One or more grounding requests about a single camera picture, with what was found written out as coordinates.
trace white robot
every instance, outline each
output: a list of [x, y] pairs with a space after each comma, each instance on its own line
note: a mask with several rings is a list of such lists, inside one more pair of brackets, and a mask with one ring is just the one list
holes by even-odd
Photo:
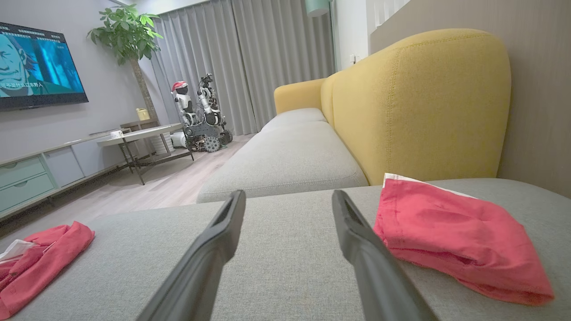
[[189, 150], [206, 150], [212, 153], [233, 140], [232, 133], [224, 128], [226, 121], [218, 107], [216, 92], [210, 88], [211, 82], [213, 82], [211, 74], [200, 80], [196, 92], [198, 96], [196, 110], [192, 108], [188, 84], [180, 81], [172, 86], [172, 93], [176, 91], [175, 102], [184, 125], [186, 146]]
[[188, 84], [184, 81], [175, 82], [172, 86], [173, 94], [176, 91], [175, 103], [179, 109], [180, 118], [185, 127], [198, 125], [198, 116], [192, 109], [192, 100], [188, 95]]

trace pink cloth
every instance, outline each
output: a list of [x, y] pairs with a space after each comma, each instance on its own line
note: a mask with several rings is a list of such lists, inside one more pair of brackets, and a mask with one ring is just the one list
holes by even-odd
[[18, 260], [0, 264], [0, 320], [32, 301], [94, 237], [95, 232], [74, 222], [71, 227], [56, 226], [24, 239], [37, 245]]
[[530, 306], [553, 300], [524, 227], [502, 207], [458, 194], [386, 174], [374, 231], [395, 257], [490, 298]]

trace white cup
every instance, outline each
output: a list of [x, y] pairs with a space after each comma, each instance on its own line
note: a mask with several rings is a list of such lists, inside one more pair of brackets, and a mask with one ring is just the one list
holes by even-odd
[[120, 131], [120, 130], [112, 131], [110, 134], [111, 134], [111, 138], [121, 138], [121, 137], [123, 137], [123, 132]]

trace drawer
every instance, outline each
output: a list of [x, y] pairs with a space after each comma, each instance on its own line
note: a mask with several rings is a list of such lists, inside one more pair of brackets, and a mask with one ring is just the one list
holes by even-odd
[[85, 177], [71, 147], [49, 151], [44, 155], [46, 156], [47, 168], [50, 169], [50, 173], [59, 187]]
[[46, 170], [43, 168], [39, 158], [29, 158], [21, 162], [12, 163], [0, 167], [0, 188], [12, 185], [15, 182], [41, 174]]
[[47, 174], [0, 190], [0, 212], [54, 189]]

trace sofa armrest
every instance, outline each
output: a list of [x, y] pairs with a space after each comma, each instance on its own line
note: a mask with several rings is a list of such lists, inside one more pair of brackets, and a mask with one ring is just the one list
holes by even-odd
[[321, 84], [326, 78], [280, 86], [274, 91], [278, 114], [302, 108], [321, 110]]

